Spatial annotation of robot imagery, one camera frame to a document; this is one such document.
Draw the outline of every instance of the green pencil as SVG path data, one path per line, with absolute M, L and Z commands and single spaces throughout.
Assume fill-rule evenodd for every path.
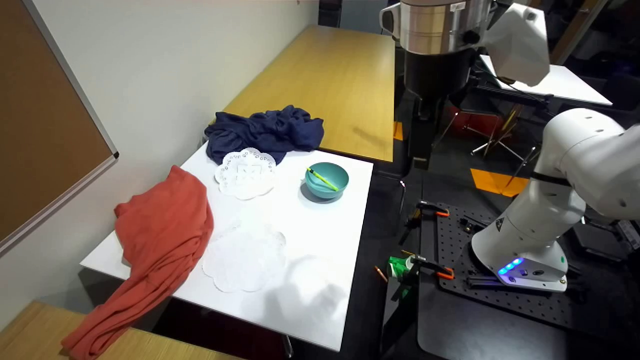
M 314 174 L 318 179 L 322 180 L 323 183 L 327 184 L 331 190 L 333 191 L 338 191 L 338 188 L 336 188 L 333 184 L 331 184 L 330 182 L 328 182 L 327 180 L 325 180 L 322 176 L 320 176 L 320 174 L 318 174 L 317 172 L 313 171 L 313 169 L 311 169 L 310 167 L 307 168 L 307 170 L 311 173 Z

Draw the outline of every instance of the orange cloth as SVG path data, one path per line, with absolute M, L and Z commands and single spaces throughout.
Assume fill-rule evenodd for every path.
M 62 340 L 74 359 L 100 356 L 134 321 L 170 296 L 187 279 L 213 232 L 207 188 L 176 166 L 165 181 L 119 204 L 115 213 L 131 275 Z

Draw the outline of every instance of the wooden tabletop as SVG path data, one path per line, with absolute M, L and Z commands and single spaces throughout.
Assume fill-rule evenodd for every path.
M 72 332 L 84 315 L 32 302 L 0 332 L 0 359 L 68 359 L 60 341 Z M 100 360 L 241 360 L 146 331 L 129 329 Z
M 309 26 L 224 111 L 292 104 L 324 119 L 320 148 L 393 161 L 395 48 L 385 35 Z

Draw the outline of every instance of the metal cylinder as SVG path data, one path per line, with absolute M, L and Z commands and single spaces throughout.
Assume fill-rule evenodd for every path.
M 403 0 L 400 45 L 422 55 L 468 49 L 484 36 L 490 6 L 491 0 Z

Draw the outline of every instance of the navy blue cloth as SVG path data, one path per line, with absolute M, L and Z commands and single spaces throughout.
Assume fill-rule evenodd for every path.
M 289 105 L 280 110 L 241 117 L 216 113 L 216 122 L 207 126 L 207 155 L 217 164 L 230 152 L 254 147 L 273 156 L 279 164 L 289 151 L 311 151 L 320 146 L 323 120 L 312 119 L 309 113 Z

